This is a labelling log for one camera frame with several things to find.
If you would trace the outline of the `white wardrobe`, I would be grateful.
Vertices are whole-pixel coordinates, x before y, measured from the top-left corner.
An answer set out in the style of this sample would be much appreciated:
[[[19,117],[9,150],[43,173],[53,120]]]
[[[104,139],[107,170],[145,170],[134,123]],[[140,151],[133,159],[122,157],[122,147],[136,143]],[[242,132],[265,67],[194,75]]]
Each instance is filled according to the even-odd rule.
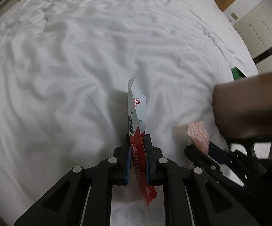
[[[272,0],[262,1],[234,28],[243,39],[259,73],[272,72]]]

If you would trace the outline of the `green tray box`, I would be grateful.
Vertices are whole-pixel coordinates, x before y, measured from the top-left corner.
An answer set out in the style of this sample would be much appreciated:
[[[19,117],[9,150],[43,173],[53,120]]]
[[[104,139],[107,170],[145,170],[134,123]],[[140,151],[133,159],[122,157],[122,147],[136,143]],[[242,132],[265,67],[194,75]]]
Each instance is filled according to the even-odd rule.
[[[234,81],[247,78],[246,75],[238,67],[232,68],[231,72]]]

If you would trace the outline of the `pink striped candy packet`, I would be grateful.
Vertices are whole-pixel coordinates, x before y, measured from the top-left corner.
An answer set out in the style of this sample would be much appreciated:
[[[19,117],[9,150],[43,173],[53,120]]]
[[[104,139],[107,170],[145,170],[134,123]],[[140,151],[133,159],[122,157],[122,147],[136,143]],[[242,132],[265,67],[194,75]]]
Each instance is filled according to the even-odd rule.
[[[204,122],[198,121],[190,123],[187,134],[192,139],[196,147],[207,155],[209,152],[210,137],[204,128]]]

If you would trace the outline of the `red white snack bag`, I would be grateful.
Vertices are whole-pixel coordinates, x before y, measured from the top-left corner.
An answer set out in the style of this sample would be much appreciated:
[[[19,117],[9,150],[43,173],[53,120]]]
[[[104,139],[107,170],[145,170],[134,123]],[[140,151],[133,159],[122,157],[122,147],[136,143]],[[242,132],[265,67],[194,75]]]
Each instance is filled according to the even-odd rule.
[[[150,203],[157,197],[154,186],[148,185],[146,168],[146,151],[144,137],[146,132],[146,104],[144,95],[135,93],[132,89],[135,78],[128,81],[127,109],[128,135],[130,139],[131,156],[139,190],[148,210]]]

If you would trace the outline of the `white bed duvet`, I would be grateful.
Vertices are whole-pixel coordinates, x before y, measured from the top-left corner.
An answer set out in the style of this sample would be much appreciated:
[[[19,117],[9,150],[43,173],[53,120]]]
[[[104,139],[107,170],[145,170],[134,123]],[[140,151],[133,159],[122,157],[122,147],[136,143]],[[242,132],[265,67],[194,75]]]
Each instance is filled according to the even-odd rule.
[[[0,18],[0,217],[14,222],[72,167],[128,132],[127,89],[146,132],[180,166],[188,124],[212,142],[214,86],[258,74],[214,0],[22,0]]]

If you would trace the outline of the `wall socket plate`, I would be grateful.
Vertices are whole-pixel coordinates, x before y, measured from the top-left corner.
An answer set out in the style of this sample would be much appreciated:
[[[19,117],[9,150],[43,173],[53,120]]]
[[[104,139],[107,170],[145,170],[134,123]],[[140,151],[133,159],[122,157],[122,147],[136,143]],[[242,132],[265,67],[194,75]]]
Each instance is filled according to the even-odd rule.
[[[238,20],[238,16],[235,13],[232,13],[231,17],[233,17],[233,19],[235,19],[235,20]]]

